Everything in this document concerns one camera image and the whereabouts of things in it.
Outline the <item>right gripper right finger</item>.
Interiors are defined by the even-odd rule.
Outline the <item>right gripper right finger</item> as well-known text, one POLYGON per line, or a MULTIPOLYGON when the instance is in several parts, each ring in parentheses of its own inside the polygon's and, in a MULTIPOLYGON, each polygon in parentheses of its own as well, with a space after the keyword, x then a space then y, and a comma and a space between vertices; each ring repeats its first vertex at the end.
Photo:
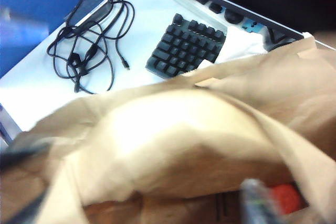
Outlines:
POLYGON ((242 223, 277 223, 277 212, 264 183, 246 179, 240 186, 242 223))

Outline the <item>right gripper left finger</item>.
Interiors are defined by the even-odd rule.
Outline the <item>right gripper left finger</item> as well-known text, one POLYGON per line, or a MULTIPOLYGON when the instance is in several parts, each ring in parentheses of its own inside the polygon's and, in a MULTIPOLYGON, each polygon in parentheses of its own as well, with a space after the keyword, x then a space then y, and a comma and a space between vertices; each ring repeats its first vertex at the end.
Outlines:
POLYGON ((20 210, 14 217, 7 221, 8 224, 30 224, 35 223, 35 219, 40 211, 44 199, 49 193, 49 189, 42 192, 37 198, 32 200, 27 206, 20 210))

